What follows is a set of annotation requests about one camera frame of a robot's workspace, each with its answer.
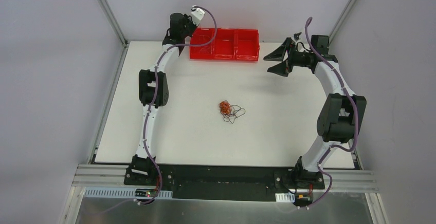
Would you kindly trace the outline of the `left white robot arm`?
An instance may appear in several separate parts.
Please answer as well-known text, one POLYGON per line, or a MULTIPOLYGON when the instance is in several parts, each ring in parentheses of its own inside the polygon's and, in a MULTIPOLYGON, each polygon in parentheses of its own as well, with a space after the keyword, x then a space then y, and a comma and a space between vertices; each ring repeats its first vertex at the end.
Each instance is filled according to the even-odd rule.
POLYGON ((156 168, 154 133, 159 111, 169 99, 166 69, 179 58, 186 45, 185 39, 193 36, 203 17, 202 9, 189 15, 171 14, 170 27, 162 42, 161 55, 148 69, 139 72, 138 92, 143 111, 143 128, 136 154, 126 169, 126 185, 152 185, 160 182, 159 169, 156 168))

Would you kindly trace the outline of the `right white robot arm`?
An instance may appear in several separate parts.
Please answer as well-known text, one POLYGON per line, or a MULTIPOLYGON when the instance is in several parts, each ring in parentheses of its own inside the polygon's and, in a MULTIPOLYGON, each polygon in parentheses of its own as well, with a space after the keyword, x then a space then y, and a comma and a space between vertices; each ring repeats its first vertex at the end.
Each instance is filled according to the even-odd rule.
POLYGON ((366 98, 349 90, 336 57, 329 54, 329 42, 327 35, 312 35, 310 50, 299 51, 299 40, 286 38, 263 58, 265 61, 276 61, 277 65, 267 71, 282 77, 288 77, 294 67, 310 69, 326 95, 316 123, 318 136, 290 172, 291 182, 299 188, 323 181, 321 169, 335 150, 354 150, 354 146, 346 148, 344 144, 358 137, 366 109, 366 98))

